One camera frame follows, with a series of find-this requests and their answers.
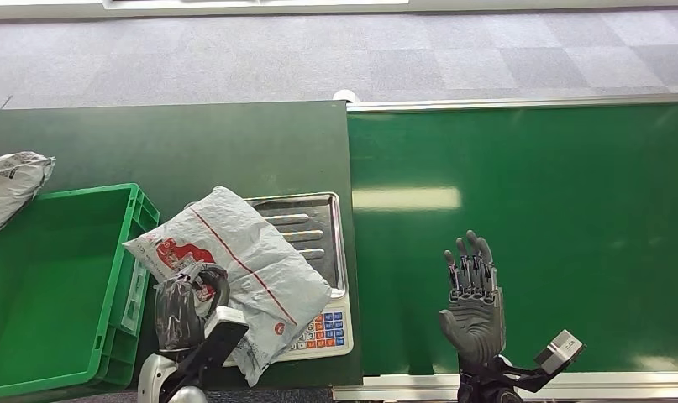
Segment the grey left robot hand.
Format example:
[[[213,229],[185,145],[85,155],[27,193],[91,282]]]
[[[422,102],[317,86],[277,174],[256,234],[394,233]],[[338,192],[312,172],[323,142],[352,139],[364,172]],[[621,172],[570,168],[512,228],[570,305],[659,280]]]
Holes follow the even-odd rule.
[[[208,311],[197,314],[195,296],[208,285],[214,291]],[[161,352],[193,348],[205,338],[205,325],[217,306],[227,306],[228,274],[220,265],[197,262],[156,286],[155,331]]]

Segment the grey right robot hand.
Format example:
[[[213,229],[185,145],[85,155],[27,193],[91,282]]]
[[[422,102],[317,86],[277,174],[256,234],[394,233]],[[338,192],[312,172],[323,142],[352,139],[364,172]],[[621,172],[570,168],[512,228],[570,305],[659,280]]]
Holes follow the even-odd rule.
[[[502,353],[505,320],[502,288],[487,241],[469,230],[455,245],[457,255],[444,251],[450,290],[439,325],[463,369],[485,365]]]

